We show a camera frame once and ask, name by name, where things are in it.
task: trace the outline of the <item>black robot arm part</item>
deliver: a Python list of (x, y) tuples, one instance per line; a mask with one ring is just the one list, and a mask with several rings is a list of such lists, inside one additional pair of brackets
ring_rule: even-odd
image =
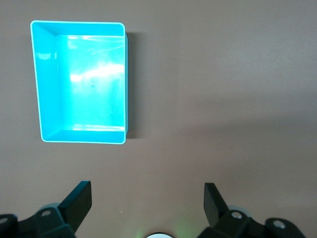
[[(46, 206), (24, 221), (0, 215), (0, 238), (75, 238), (91, 206), (91, 183), (82, 181), (58, 206)], [(213, 183), (205, 184), (204, 209), (209, 227), (198, 238), (305, 238), (287, 220), (270, 218), (262, 225), (230, 210)]]
[(82, 181), (58, 206), (47, 206), (26, 220), (0, 215), (0, 238), (75, 238), (91, 206), (91, 183)]
[(205, 183), (204, 210), (209, 227), (198, 238), (305, 238), (285, 219), (270, 218), (261, 225), (241, 211), (230, 210), (214, 183)]

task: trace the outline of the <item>screw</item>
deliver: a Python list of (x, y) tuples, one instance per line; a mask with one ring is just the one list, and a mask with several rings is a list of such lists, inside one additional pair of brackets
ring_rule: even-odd
[(8, 221), (7, 217), (1, 218), (0, 219), (0, 224), (6, 223)]
[(51, 211), (50, 210), (46, 210), (46, 211), (42, 212), (41, 216), (45, 217), (45, 216), (48, 216), (50, 214), (51, 214)]
[(273, 224), (277, 227), (277, 228), (281, 228), (281, 229), (285, 229), (286, 226), (283, 222), (281, 222), (280, 220), (275, 220), (273, 222)]
[(233, 218), (235, 219), (242, 219), (242, 215), (239, 212), (233, 212), (231, 213), (231, 215), (233, 216)]

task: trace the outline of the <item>table surface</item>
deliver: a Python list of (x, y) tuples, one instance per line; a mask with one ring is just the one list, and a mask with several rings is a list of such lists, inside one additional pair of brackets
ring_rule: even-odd
[[(204, 183), (260, 222), (317, 233), (317, 2), (2, 0), (0, 214), (19, 219), (91, 180), (78, 238), (195, 238)], [(122, 22), (124, 145), (44, 143), (32, 20)]]

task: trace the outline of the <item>white circular light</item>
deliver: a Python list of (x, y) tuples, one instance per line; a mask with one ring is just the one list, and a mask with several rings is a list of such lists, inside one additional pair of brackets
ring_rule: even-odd
[(173, 237), (166, 235), (166, 234), (163, 234), (163, 233), (155, 233), (155, 234), (148, 236), (147, 238), (173, 238)]

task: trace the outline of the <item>plastic bin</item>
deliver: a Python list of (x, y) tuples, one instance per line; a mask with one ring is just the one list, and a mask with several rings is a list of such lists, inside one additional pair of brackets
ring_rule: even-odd
[(36, 20), (31, 36), (43, 141), (123, 144), (128, 130), (124, 25)]

